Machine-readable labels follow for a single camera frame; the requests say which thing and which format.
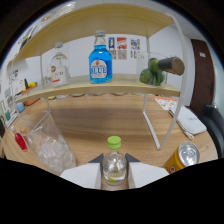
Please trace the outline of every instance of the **glass jar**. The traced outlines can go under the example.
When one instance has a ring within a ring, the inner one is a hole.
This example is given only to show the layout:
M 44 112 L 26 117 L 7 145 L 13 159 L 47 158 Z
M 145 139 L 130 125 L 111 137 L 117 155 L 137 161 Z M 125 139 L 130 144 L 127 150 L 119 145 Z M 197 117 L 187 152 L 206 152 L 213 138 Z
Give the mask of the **glass jar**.
M 49 111 L 37 112 L 26 118 L 20 133 L 27 146 L 52 173 L 61 175 L 64 170 L 76 166 L 75 157 Z
M 167 72 L 158 68 L 159 60 L 167 57 L 153 52 L 140 52 L 137 54 L 138 82 L 153 86 L 164 87 L 167 83 Z
M 103 158 L 103 174 L 106 183 L 109 185 L 120 185 L 126 175 L 127 160 L 120 153 L 121 138 L 111 136 L 107 139 L 109 153 Z

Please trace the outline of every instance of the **green bottle cap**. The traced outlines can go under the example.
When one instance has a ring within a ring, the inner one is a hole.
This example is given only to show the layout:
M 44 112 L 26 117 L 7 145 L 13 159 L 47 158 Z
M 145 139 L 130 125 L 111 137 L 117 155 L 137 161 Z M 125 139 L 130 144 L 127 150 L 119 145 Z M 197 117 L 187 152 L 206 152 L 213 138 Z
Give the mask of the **green bottle cap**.
M 110 149 L 119 149 L 121 147 L 121 138 L 118 136 L 111 136 L 107 139 L 107 143 Z

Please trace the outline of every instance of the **wooden shelf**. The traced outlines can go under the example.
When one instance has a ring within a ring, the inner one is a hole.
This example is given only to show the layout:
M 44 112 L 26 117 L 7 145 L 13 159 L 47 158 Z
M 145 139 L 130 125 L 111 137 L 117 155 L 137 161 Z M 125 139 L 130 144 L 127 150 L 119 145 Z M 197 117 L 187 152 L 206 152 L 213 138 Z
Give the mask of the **wooden shelf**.
M 173 24 L 173 19 L 152 9 L 128 4 L 99 4 L 74 10 L 43 27 L 15 58 L 40 56 L 58 41 L 67 43 L 93 36 L 96 30 L 106 34 L 133 34 L 150 37 Z
M 145 93 L 165 96 L 180 96 L 180 91 L 171 85 L 165 87 L 149 86 L 138 83 L 139 75 L 113 74 L 113 81 L 104 84 L 91 84 L 89 75 L 71 78 L 71 83 L 59 88 L 53 88 L 51 83 L 36 87 L 16 99 L 16 103 L 48 96 L 67 95 L 75 93 Z

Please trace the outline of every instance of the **blue bottle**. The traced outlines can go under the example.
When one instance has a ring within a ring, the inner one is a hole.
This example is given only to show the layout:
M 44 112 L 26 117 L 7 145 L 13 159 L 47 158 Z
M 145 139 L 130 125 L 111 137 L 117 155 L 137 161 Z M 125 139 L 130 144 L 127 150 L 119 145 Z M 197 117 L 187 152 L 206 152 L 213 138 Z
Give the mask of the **blue bottle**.
M 94 51 L 89 55 L 90 82 L 112 82 L 112 55 L 106 49 L 105 31 L 95 32 Z

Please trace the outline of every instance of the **gold can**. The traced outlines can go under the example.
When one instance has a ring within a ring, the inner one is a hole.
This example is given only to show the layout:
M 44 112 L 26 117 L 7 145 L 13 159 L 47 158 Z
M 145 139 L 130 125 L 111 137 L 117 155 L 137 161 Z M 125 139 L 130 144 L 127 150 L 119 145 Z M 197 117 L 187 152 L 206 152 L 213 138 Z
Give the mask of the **gold can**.
M 197 146 L 191 142 L 183 142 L 163 167 L 171 174 L 185 167 L 197 164 L 199 159 L 200 153 Z

